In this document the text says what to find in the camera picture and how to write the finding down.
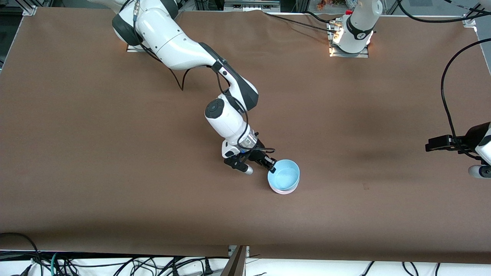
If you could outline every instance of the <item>black cable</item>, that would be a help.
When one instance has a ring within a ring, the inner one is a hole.
[[[486,39],[482,39],[482,40],[479,40],[479,41],[476,41],[474,43],[471,43],[467,46],[465,46],[464,48],[460,49],[451,59],[450,61],[447,63],[447,66],[445,66],[445,70],[443,71],[443,75],[441,76],[441,83],[440,83],[440,90],[441,90],[441,100],[443,102],[443,107],[445,108],[445,113],[447,114],[447,118],[448,118],[448,124],[450,125],[450,130],[452,131],[452,136],[454,138],[454,142],[455,144],[457,145],[457,148],[458,150],[460,150],[461,152],[463,152],[465,155],[469,156],[470,158],[472,159],[475,159],[475,160],[478,160],[478,161],[481,161],[482,158],[479,157],[479,156],[474,156],[474,155],[471,155],[470,153],[468,153],[466,150],[464,150],[460,144],[460,142],[458,141],[458,139],[456,139],[456,134],[455,134],[455,128],[454,128],[454,124],[452,122],[452,116],[450,115],[450,111],[448,110],[448,106],[447,106],[447,101],[445,100],[445,92],[443,90],[443,87],[444,87],[444,82],[445,82],[445,76],[447,75],[447,71],[448,71],[448,68],[450,67],[450,64],[452,64],[452,62],[462,53],[464,52],[465,50],[473,47],[473,46],[476,46],[478,44],[481,44],[481,43],[484,43],[484,42],[488,42],[488,41],[491,41],[491,38],[486,38]]]
[[[71,263],[71,266],[73,267],[106,267],[106,266],[118,266],[118,265],[123,265],[125,263],[116,263],[116,264],[105,264],[105,265],[78,265]]]
[[[34,252],[36,253],[36,256],[37,256],[37,259],[39,260],[39,262],[42,262],[42,259],[41,259],[41,256],[39,255],[39,250],[37,249],[36,244],[27,235],[24,235],[22,233],[16,233],[16,232],[4,232],[4,233],[0,233],[0,237],[1,236],[19,236],[19,237],[25,238],[26,240],[29,241],[29,243],[31,244],[32,248],[34,248]],[[44,275],[43,266],[40,266],[40,268],[41,268],[41,276],[43,276]]]
[[[317,19],[317,20],[319,20],[320,22],[323,22],[323,23],[327,23],[327,24],[328,24],[328,23],[329,23],[329,21],[330,21],[330,20],[324,20],[324,19],[322,19],[322,18],[318,17],[318,16],[317,16],[317,14],[315,14],[315,13],[313,13],[313,12],[311,12],[311,11],[308,11],[308,10],[306,10],[306,11],[304,11],[304,12],[302,12],[302,13],[310,14],[310,15],[311,15],[311,16],[313,16],[315,19]]]
[[[408,271],[408,269],[406,268],[406,262],[402,262],[402,267],[404,268],[404,270],[406,271],[406,273],[409,274],[410,276],[419,276],[419,272],[416,269],[416,266],[414,265],[414,263],[413,262],[409,262],[409,263],[414,268],[414,271],[416,272],[416,275],[413,275],[411,272]]]
[[[372,268],[374,263],[375,261],[371,261],[370,264],[368,264],[367,269],[365,269],[365,272],[361,276],[367,276],[368,272],[370,271],[370,268]]]
[[[436,264],[436,269],[435,269],[435,276],[438,276],[438,270],[440,269],[441,263]]]
[[[475,19],[475,18],[478,18],[478,17],[483,17],[483,16],[488,15],[488,13],[481,13],[481,14],[478,14],[478,15],[473,15],[473,16],[469,16],[469,17],[462,17],[462,18],[445,19],[445,20],[427,20],[427,19],[422,19],[422,18],[417,18],[417,17],[412,16],[411,14],[409,14],[404,9],[404,7],[402,7],[401,0],[396,0],[396,1],[397,1],[397,5],[399,6],[399,8],[401,9],[401,11],[405,15],[407,15],[409,18],[411,18],[413,20],[416,20],[416,21],[419,21],[419,22],[424,22],[424,23],[450,23],[450,22],[459,22],[459,21],[464,21],[464,20],[468,20],[468,19]]]
[[[291,19],[288,19],[288,18],[277,16],[277,15],[274,15],[274,14],[269,14],[269,13],[264,13],[264,14],[269,15],[271,17],[278,18],[278,19],[282,19],[282,20],[290,21],[290,22],[297,23],[297,24],[300,24],[300,25],[304,25],[304,26],[307,26],[307,27],[311,27],[311,28],[314,28],[314,29],[319,29],[319,30],[323,30],[323,31],[326,31],[326,32],[336,33],[335,30],[331,30],[331,29],[326,29],[326,28],[321,28],[321,27],[317,27],[317,26],[305,24],[305,23],[302,23],[302,22],[298,22],[298,21],[295,21],[295,20],[291,20]]]
[[[219,74],[217,73],[217,81],[218,81],[218,87],[220,88],[220,92],[225,95],[225,92],[223,91],[223,89],[221,88],[221,83],[220,83],[220,76]],[[241,102],[239,102],[239,100],[237,100],[236,98],[232,97],[235,102],[240,106],[240,108],[242,109],[242,112],[245,114],[245,128],[244,128],[244,131],[242,132],[242,134],[239,136],[239,138],[237,138],[237,146],[239,146],[241,149],[244,149],[244,150],[260,150],[260,151],[264,151],[266,153],[273,153],[275,152],[276,150],[274,148],[262,148],[262,147],[254,147],[254,148],[247,148],[247,147],[244,147],[242,146],[239,141],[242,139],[242,137],[246,134],[247,132],[247,129],[248,129],[248,126],[249,126],[249,116],[247,114],[247,110],[244,108],[244,106],[241,104]]]

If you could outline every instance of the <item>metal frame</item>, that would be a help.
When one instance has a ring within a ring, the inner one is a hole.
[[[237,246],[228,260],[220,276],[243,276],[245,274],[246,258],[249,254],[247,246]]]
[[[53,0],[15,0],[23,10],[23,16],[32,16],[36,13],[37,7],[51,7]]]

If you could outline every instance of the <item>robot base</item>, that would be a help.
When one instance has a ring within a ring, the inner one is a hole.
[[[327,23],[327,29],[334,29],[334,25]],[[329,39],[329,56],[365,57],[365,58],[368,57],[368,47],[367,46],[365,46],[365,48],[363,48],[363,50],[359,53],[350,54],[350,53],[347,53],[347,52],[341,50],[341,48],[339,48],[339,46],[337,46],[336,43],[334,43],[332,41],[334,39],[334,33],[328,32],[327,38]]]

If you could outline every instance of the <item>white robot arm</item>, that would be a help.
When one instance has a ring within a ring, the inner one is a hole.
[[[174,21],[177,14],[175,0],[128,0],[113,18],[112,26],[121,40],[151,49],[172,70],[207,66],[221,74],[230,86],[209,103],[205,117],[225,138],[222,143],[224,162],[246,174],[253,172],[245,164],[246,160],[274,172],[276,160],[265,153],[258,133],[241,116],[257,105],[257,89],[208,45],[190,39]]]
[[[359,53],[370,43],[373,27],[382,14],[380,0],[358,0],[353,14],[336,19],[333,43],[347,53]]]

